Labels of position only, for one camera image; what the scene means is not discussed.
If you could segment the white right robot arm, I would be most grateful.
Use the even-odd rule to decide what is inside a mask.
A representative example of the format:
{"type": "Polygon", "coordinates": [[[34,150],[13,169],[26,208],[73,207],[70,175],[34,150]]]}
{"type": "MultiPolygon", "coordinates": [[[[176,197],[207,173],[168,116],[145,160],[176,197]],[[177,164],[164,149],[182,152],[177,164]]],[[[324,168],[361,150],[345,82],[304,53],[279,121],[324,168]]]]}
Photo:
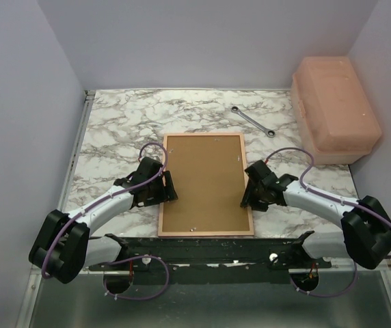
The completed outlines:
{"type": "Polygon", "coordinates": [[[276,176],[264,161],[245,169],[248,177],[241,207],[265,212],[272,204],[312,213],[338,227],[336,232],[303,233],[291,244],[285,260],[301,268],[316,259],[350,258],[375,269],[391,252],[391,220],[375,198],[361,200],[306,187],[290,174],[276,176]]]}

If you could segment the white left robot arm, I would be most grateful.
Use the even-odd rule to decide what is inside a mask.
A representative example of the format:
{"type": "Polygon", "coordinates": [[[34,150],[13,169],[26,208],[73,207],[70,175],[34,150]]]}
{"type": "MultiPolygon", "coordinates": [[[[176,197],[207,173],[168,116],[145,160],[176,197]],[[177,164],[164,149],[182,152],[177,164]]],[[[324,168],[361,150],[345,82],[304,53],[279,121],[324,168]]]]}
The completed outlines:
{"type": "Polygon", "coordinates": [[[120,240],[109,234],[93,234],[111,219],[133,208],[177,200],[172,175],[151,158],[141,160],[128,176],[116,179],[104,194],[75,210],[52,210],[44,219],[29,252],[29,261],[40,268],[44,279],[71,282],[84,267],[106,262],[123,269],[128,253],[120,240]]]}

